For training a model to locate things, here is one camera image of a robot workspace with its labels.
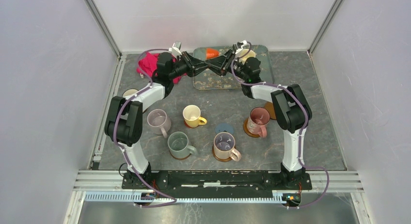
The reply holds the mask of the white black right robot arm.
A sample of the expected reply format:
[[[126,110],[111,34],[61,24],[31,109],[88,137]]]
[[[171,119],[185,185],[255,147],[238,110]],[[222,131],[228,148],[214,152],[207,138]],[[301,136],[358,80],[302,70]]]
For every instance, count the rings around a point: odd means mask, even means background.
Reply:
[[[277,124],[284,131],[284,157],[281,163],[280,184],[292,189],[305,176],[302,159],[303,137],[312,117],[311,108],[298,84],[282,86],[263,82],[260,78],[260,61],[249,57],[245,63],[234,58],[230,51],[206,61],[209,68],[220,76],[231,72],[241,79],[243,93],[256,99],[272,101]]]

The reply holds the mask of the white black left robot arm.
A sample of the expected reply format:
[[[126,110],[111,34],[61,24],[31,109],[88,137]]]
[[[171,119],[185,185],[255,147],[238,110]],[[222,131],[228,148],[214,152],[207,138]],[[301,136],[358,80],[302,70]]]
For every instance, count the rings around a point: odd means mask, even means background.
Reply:
[[[139,188],[146,189],[152,184],[150,163],[140,145],[143,111],[171,93],[175,78],[183,75],[195,77],[208,66],[208,60],[196,59],[185,52],[176,57],[167,52],[161,53],[144,88],[128,98],[115,96],[111,99],[104,132],[122,151],[128,170],[135,175],[133,181]]]

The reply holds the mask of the lilac ceramic mug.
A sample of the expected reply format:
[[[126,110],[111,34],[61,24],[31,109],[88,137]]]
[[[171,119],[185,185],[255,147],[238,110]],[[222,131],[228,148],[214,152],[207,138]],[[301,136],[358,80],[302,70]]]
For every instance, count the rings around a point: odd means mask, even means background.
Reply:
[[[161,109],[152,110],[147,116],[147,123],[153,133],[168,138],[168,131],[171,128],[171,120],[168,114]]]

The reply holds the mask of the small orange cup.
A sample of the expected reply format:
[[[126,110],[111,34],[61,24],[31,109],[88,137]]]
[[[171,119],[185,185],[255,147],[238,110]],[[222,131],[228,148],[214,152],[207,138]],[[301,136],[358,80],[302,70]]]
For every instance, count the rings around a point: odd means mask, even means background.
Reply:
[[[205,51],[205,59],[206,60],[216,58],[219,55],[220,55],[220,52],[217,49],[206,48],[206,51]]]

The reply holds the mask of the glossy wooden ridged coaster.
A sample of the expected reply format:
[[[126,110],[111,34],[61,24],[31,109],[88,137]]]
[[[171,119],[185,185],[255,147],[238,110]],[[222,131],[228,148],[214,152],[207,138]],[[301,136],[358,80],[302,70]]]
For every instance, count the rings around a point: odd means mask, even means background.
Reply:
[[[174,158],[175,160],[186,160],[187,158],[189,158],[189,157],[191,156],[191,154],[188,154],[186,157],[183,157],[183,158],[177,158],[177,157],[175,157],[175,156],[172,155],[172,154],[171,154],[171,156],[172,156],[172,158]]]

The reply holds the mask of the pink floral patterned mug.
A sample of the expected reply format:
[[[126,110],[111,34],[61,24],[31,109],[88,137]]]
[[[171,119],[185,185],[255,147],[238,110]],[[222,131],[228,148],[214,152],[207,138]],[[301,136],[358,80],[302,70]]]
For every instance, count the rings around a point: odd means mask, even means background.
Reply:
[[[247,119],[246,130],[252,135],[266,138],[267,124],[270,121],[268,110],[262,107],[256,107],[251,110]]]

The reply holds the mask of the white mug black handle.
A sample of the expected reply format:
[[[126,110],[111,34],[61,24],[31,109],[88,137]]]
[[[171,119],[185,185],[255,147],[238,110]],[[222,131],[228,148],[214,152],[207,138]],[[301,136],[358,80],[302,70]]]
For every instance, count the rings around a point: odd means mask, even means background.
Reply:
[[[131,95],[133,95],[133,94],[135,94],[135,93],[137,93],[137,92],[138,92],[137,89],[128,89],[128,90],[124,91],[122,97],[131,96]]]

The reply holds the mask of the blue round coaster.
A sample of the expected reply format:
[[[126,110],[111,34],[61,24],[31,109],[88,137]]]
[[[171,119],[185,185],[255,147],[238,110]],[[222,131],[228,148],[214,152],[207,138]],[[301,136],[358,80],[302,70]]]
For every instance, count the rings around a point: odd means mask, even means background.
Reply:
[[[230,133],[230,134],[233,135],[235,131],[234,131],[234,128],[233,128],[232,125],[230,125],[228,123],[220,123],[220,124],[216,125],[215,133],[218,134],[218,133],[221,133],[221,132],[227,132],[227,133]]]

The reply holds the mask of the green floral serving tray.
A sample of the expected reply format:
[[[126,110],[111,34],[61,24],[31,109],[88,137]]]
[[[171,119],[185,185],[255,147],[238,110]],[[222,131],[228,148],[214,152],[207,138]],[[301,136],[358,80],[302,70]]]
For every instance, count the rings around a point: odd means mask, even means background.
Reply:
[[[269,50],[264,45],[254,45],[252,50],[256,53],[256,58],[260,64],[260,78],[263,81],[274,83],[272,72],[272,63],[269,56]],[[236,81],[231,73],[221,77],[209,69],[193,78],[193,86],[198,90],[216,90],[216,89],[240,89],[241,84]]]

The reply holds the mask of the beige pink tall mug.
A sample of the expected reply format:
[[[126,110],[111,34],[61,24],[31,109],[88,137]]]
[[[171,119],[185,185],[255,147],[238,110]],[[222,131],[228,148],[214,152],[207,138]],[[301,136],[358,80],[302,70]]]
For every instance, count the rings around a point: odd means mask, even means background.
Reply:
[[[242,158],[241,153],[236,149],[235,138],[230,133],[218,133],[213,140],[213,148],[220,159],[231,157],[234,161],[240,161]]]

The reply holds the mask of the yellow ceramic mug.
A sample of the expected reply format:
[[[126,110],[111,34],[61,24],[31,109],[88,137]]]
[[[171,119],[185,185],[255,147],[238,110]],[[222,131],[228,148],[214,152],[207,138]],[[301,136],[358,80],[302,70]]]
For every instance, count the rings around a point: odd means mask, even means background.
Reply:
[[[207,120],[201,116],[201,110],[196,105],[188,105],[183,109],[183,118],[187,126],[196,128],[206,125]]]

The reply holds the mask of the grey-green ceramic mug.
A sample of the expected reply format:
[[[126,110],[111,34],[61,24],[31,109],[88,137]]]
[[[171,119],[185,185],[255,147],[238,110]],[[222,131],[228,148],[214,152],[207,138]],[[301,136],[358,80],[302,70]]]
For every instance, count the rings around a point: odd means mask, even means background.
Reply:
[[[188,136],[181,131],[172,133],[168,137],[167,145],[170,154],[177,158],[186,157],[188,154],[198,155],[196,147],[191,145]]]

